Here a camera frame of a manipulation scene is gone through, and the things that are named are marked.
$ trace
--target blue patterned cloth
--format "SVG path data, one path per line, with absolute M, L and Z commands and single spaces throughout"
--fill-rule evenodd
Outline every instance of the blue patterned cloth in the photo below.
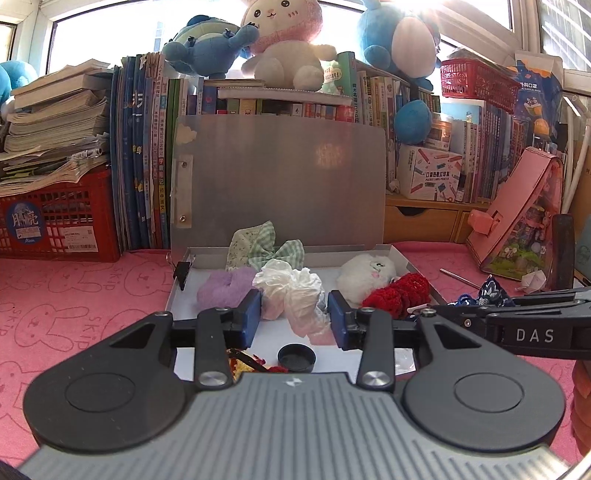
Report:
M 505 291 L 503 287 L 497 282 L 495 277 L 489 275 L 486 281 L 482 284 L 478 296 L 474 299 L 472 296 L 464 293 L 460 295 L 456 302 L 449 305 L 456 307 L 463 307 L 467 305 L 491 305 L 493 307 L 514 307 L 515 302 Z

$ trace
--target white crumpled tissue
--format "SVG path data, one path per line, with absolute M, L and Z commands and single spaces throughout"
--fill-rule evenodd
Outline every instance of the white crumpled tissue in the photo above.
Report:
M 540 290 L 546 285 L 546 275 L 541 270 L 536 270 L 521 277 L 521 287 L 516 290 L 524 291 L 525 293 L 533 293 Z
M 326 314 L 326 296 L 320 277 L 308 268 L 294 270 L 289 263 L 269 260 L 255 275 L 252 286 L 262 291 L 261 317 L 276 320 L 281 313 L 299 337 L 313 345 L 331 345 L 335 339 Z

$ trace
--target picture book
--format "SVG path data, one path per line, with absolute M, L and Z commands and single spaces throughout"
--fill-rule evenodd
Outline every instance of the picture book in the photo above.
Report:
M 133 153 L 133 101 L 135 57 L 123 60 L 125 70 L 125 99 L 123 120 L 123 168 L 125 176 L 125 204 L 127 206 L 127 224 L 129 225 L 130 249 L 141 248 L 139 233 L 138 205 L 135 195 L 135 169 Z
M 144 156 L 142 145 L 144 142 L 144 84 L 145 84 L 145 55 L 135 58 L 134 98 L 133 98 L 133 158 L 134 158 L 134 187 L 136 204 L 138 207 L 139 235 L 141 248 L 149 248 L 148 224 L 146 221 L 146 205 L 144 199 Z

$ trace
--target notebook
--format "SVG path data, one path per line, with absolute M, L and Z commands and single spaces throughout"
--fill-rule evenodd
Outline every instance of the notebook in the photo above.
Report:
M 61 99 L 71 93 L 79 92 L 80 90 L 108 90 L 110 87 L 110 76 L 98 77 L 81 74 L 75 77 L 66 78 L 59 82 L 50 83 L 49 85 L 31 90 L 30 92 L 15 95 L 14 108 L 24 108 L 52 99 Z
M 82 90 L 63 100 L 52 102 L 33 113 L 9 113 L 7 120 L 13 125 L 28 125 L 41 120 L 48 120 L 67 113 L 77 112 L 96 105 L 100 98 L 91 90 Z
M 50 83 L 59 82 L 66 78 L 80 75 L 81 73 L 92 72 L 93 74 L 100 74 L 101 71 L 107 69 L 108 67 L 108 63 L 105 63 L 104 61 L 98 61 L 95 59 L 88 60 L 76 66 L 66 65 L 57 72 L 50 73 L 49 75 L 44 75 L 43 77 L 39 77 L 37 80 L 23 87 L 15 88 L 11 92 L 11 94 L 14 96 L 22 95 L 23 93 L 27 93 L 37 88 L 43 87 L 45 85 L 49 85 Z

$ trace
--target red plastic crate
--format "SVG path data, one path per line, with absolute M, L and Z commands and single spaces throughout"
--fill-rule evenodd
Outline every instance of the red plastic crate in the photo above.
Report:
M 0 198 L 0 257 L 115 262 L 111 171 Z
M 485 100 L 513 114 L 519 82 L 478 60 L 453 59 L 441 63 L 441 92 L 444 97 Z

